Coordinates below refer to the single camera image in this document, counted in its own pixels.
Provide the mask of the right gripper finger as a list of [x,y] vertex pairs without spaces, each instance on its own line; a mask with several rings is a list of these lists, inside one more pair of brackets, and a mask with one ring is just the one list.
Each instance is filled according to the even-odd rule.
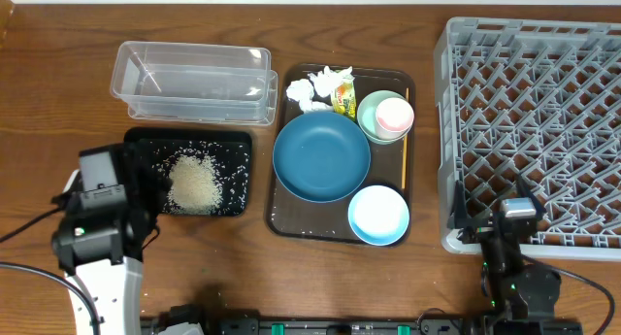
[[466,228],[468,223],[468,210],[465,199],[463,183],[457,181],[454,187],[453,204],[448,220],[449,228]]
[[540,203],[535,194],[530,190],[526,181],[522,178],[521,175],[517,175],[515,178],[515,184],[518,194],[523,198],[529,198],[533,204],[533,207],[536,211],[536,217],[542,217],[546,213],[546,209]]

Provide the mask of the white light-blue small bowl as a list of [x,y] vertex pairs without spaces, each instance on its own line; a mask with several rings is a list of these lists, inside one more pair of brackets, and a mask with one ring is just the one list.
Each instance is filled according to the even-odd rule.
[[347,219],[353,233],[372,246],[390,246],[404,238],[410,223],[409,206],[397,190],[370,185],[350,200]]

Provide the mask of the pile of rice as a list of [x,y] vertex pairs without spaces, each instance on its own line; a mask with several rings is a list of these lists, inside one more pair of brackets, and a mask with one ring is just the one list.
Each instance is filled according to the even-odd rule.
[[155,169],[172,182],[163,212],[235,217],[246,207],[251,146],[245,142],[149,140]]

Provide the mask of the pink cup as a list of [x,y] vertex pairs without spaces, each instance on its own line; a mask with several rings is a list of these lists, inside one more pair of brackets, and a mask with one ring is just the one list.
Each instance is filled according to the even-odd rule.
[[379,139],[399,138],[411,128],[413,121],[413,108],[402,98],[384,99],[376,107],[375,128]]

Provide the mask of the dark blue plate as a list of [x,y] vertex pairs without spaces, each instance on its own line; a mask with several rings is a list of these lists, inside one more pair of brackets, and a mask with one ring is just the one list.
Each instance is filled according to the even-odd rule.
[[369,142],[361,128],[335,113],[293,118],[278,133],[275,174],[287,191],[312,203],[336,202],[354,192],[371,168]]

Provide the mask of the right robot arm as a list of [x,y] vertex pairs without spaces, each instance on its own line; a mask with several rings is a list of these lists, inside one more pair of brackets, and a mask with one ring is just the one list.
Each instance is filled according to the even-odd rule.
[[527,264],[520,250],[520,242],[537,231],[546,210],[521,176],[515,189],[517,196],[503,199],[487,218],[470,218],[464,185],[455,185],[447,227],[458,231],[460,242],[480,245],[481,289],[492,304],[490,311],[464,319],[462,334],[542,334],[543,324],[554,319],[561,278],[534,262]]

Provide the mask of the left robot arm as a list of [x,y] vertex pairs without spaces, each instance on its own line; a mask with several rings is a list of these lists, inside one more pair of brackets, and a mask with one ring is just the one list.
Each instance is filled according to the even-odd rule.
[[137,143],[81,151],[53,197],[63,214],[51,247],[70,286],[80,334],[138,334],[143,250],[170,185]]

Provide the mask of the grey dishwasher rack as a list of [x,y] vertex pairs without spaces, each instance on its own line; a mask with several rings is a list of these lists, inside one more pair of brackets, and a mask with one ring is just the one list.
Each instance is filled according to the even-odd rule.
[[620,27],[455,17],[434,50],[441,244],[478,246],[447,227],[454,187],[480,218],[521,175],[546,209],[524,253],[620,258]]

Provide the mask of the black waste tray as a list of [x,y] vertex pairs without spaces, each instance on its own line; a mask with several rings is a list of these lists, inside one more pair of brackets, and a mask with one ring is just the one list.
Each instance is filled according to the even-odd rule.
[[244,212],[252,140],[241,131],[134,127],[126,142],[152,155],[152,168],[172,182],[164,214],[235,217]]

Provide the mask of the clear plastic bin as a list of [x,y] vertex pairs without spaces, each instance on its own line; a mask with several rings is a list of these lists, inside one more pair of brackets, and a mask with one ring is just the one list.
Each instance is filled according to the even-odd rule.
[[278,73],[264,48],[128,41],[110,92],[134,119],[269,126]]

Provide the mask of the yellow green snack wrapper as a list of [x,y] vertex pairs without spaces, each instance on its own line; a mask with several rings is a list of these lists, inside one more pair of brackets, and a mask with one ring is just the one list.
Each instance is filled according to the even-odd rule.
[[334,112],[356,120],[357,100],[353,80],[345,80],[331,93]]

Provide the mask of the crumpled white tissue top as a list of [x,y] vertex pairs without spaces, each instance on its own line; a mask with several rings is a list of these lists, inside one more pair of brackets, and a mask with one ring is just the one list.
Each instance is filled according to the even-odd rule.
[[342,84],[353,82],[352,71],[352,67],[334,71],[329,66],[325,66],[323,70],[318,73],[309,73],[308,77],[314,87],[315,93],[319,97],[328,97]]

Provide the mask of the crumpled white tissue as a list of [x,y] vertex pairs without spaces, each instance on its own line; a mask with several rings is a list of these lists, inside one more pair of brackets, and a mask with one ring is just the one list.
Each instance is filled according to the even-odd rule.
[[309,73],[308,77],[314,87],[315,93],[319,97],[328,97],[342,84],[353,82],[352,71],[352,67],[334,71],[329,66],[325,66],[323,70],[318,73]]
[[308,79],[293,81],[285,91],[286,97],[298,103],[304,113],[333,112],[334,107],[324,102],[314,100],[314,86]]

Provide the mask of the crumpled white tissue left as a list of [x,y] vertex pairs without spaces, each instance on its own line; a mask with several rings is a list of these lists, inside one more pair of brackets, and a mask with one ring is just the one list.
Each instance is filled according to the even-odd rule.
[[298,103],[304,113],[333,112],[334,107],[324,102],[314,100],[314,86],[308,79],[293,81],[285,91],[286,97]]

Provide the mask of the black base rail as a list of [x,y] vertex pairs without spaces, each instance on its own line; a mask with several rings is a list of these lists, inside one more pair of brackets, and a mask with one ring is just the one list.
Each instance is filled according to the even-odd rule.
[[582,325],[571,320],[496,320],[487,315],[459,318],[430,309],[416,319],[364,318],[268,318],[259,314],[233,313],[209,320],[198,305],[171,308],[153,318],[141,318],[141,334],[210,335],[448,335],[448,334],[541,334],[577,335]]

